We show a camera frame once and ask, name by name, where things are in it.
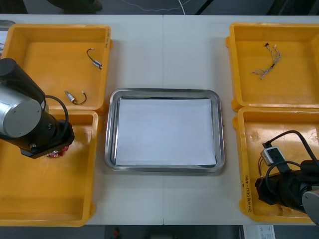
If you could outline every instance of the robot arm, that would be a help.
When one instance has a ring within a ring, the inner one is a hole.
[[[45,98],[62,105],[66,120],[58,121],[47,112]],[[56,97],[46,96],[9,58],[0,60],[0,139],[18,146],[31,158],[60,151],[74,140],[65,105]]]

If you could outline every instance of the white cable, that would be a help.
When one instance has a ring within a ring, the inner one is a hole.
[[[181,9],[183,10],[184,15],[186,15],[185,11],[184,11],[184,8],[183,8],[183,4],[181,4],[180,0],[178,0],[178,2],[179,2],[179,5],[180,5]]]
[[[141,6],[137,5],[137,4],[134,4],[134,3],[130,3],[130,2],[127,2],[125,0],[122,0],[123,2],[125,2],[126,4],[128,5],[131,5],[131,6],[136,6],[138,7],[139,9],[143,10],[143,11],[171,11],[171,10],[174,10],[174,9],[180,9],[180,6],[179,7],[172,7],[170,9],[165,9],[165,8],[162,8],[162,9],[158,9],[158,10],[155,10],[155,9],[144,9],[142,8]]]

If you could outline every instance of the small connector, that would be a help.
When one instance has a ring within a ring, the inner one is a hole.
[[[102,64],[101,64],[100,62],[94,60],[94,61],[93,61],[93,64],[94,64],[97,68],[102,69]]]
[[[75,98],[68,91],[64,91],[68,99],[73,103],[75,102]]]
[[[267,164],[267,166],[270,166],[276,162],[286,160],[283,153],[280,151],[280,149],[277,146],[265,148],[260,155],[265,160],[265,163]]]

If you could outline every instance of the wire with connector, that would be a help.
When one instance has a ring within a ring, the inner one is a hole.
[[[86,54],[88,55],[88,57],[93,61],[93,64],[99,68],[99,69],[102,69],[102,63],[100,63],[99,61],[97,60],[94,60],[90,55],[89,55],[89,51],[90,50],[94,50],[94,48],[89,48],[87,51],[86,51]]]

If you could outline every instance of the white label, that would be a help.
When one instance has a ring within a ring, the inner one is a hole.
[[[274,226],[258,226],[259,227],[259,239],[276,239]]]

